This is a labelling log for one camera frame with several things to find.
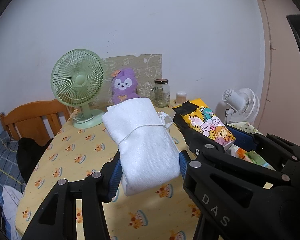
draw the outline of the folded white towel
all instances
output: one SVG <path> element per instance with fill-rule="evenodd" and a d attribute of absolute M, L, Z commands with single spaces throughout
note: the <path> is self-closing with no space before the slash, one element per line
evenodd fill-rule
<path fill-rule="evenodd" d="M 110 106 L 102 121 L 119 147 L 125 195 L 179 176 L 179 150 L 167 132 L 172 119 L 164 112 L 157 113 L 149 98 Z"/>

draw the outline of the purple plush toy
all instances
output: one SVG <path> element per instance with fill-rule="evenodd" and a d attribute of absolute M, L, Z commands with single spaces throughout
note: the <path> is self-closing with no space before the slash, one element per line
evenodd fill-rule
<path fill-rule="evenodd" d="M 132 68 L 115 71 L 112 76 L 112 102 L 115 105 L 127 99 L 140 97 L 136 94 L 138 82 Z"/>

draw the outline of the door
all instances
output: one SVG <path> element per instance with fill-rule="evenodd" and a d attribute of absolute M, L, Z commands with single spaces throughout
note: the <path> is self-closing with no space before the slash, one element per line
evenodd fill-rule
<path fill-rule="evenodd" d="M 300 53 L 287 15 L 300 14 L 291 0 L 262 0 L 268 22 L 270 74 L 258 129 L 300 146 Z"/>

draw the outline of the colorful package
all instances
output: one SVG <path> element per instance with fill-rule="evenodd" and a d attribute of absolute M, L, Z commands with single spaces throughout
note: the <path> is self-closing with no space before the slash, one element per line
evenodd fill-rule
<path fill-rule="evenodd" d="M 189 127 L 221 144 L 225 150 L 235 141 L 233 134 L 200 98 L 175 106 L 173 110 Z"/>

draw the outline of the door frame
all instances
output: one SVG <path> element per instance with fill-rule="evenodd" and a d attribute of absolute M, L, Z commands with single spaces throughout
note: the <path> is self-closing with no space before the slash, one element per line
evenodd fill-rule
<path fill-rule="evenodd" d="M 262 92 L 260 98 L 260 110 L 259 113 L 253 123 L 255 128 L 259 128 L 265 107 L 266 107 L 266 100 L 269 91 L 269 84 L 270 84 L 270 76 L 271 76 L 271 35 L 270 35 L 270 27 L 268 16 L 266 12 L 265 5 L 263 0 L 257 0 L 261 18 L 262 18 L 262 25 L 263 25 L 263 32 L 265 37 L 265 72 L 263 76 L 263 85 L 262 85 Z"/>

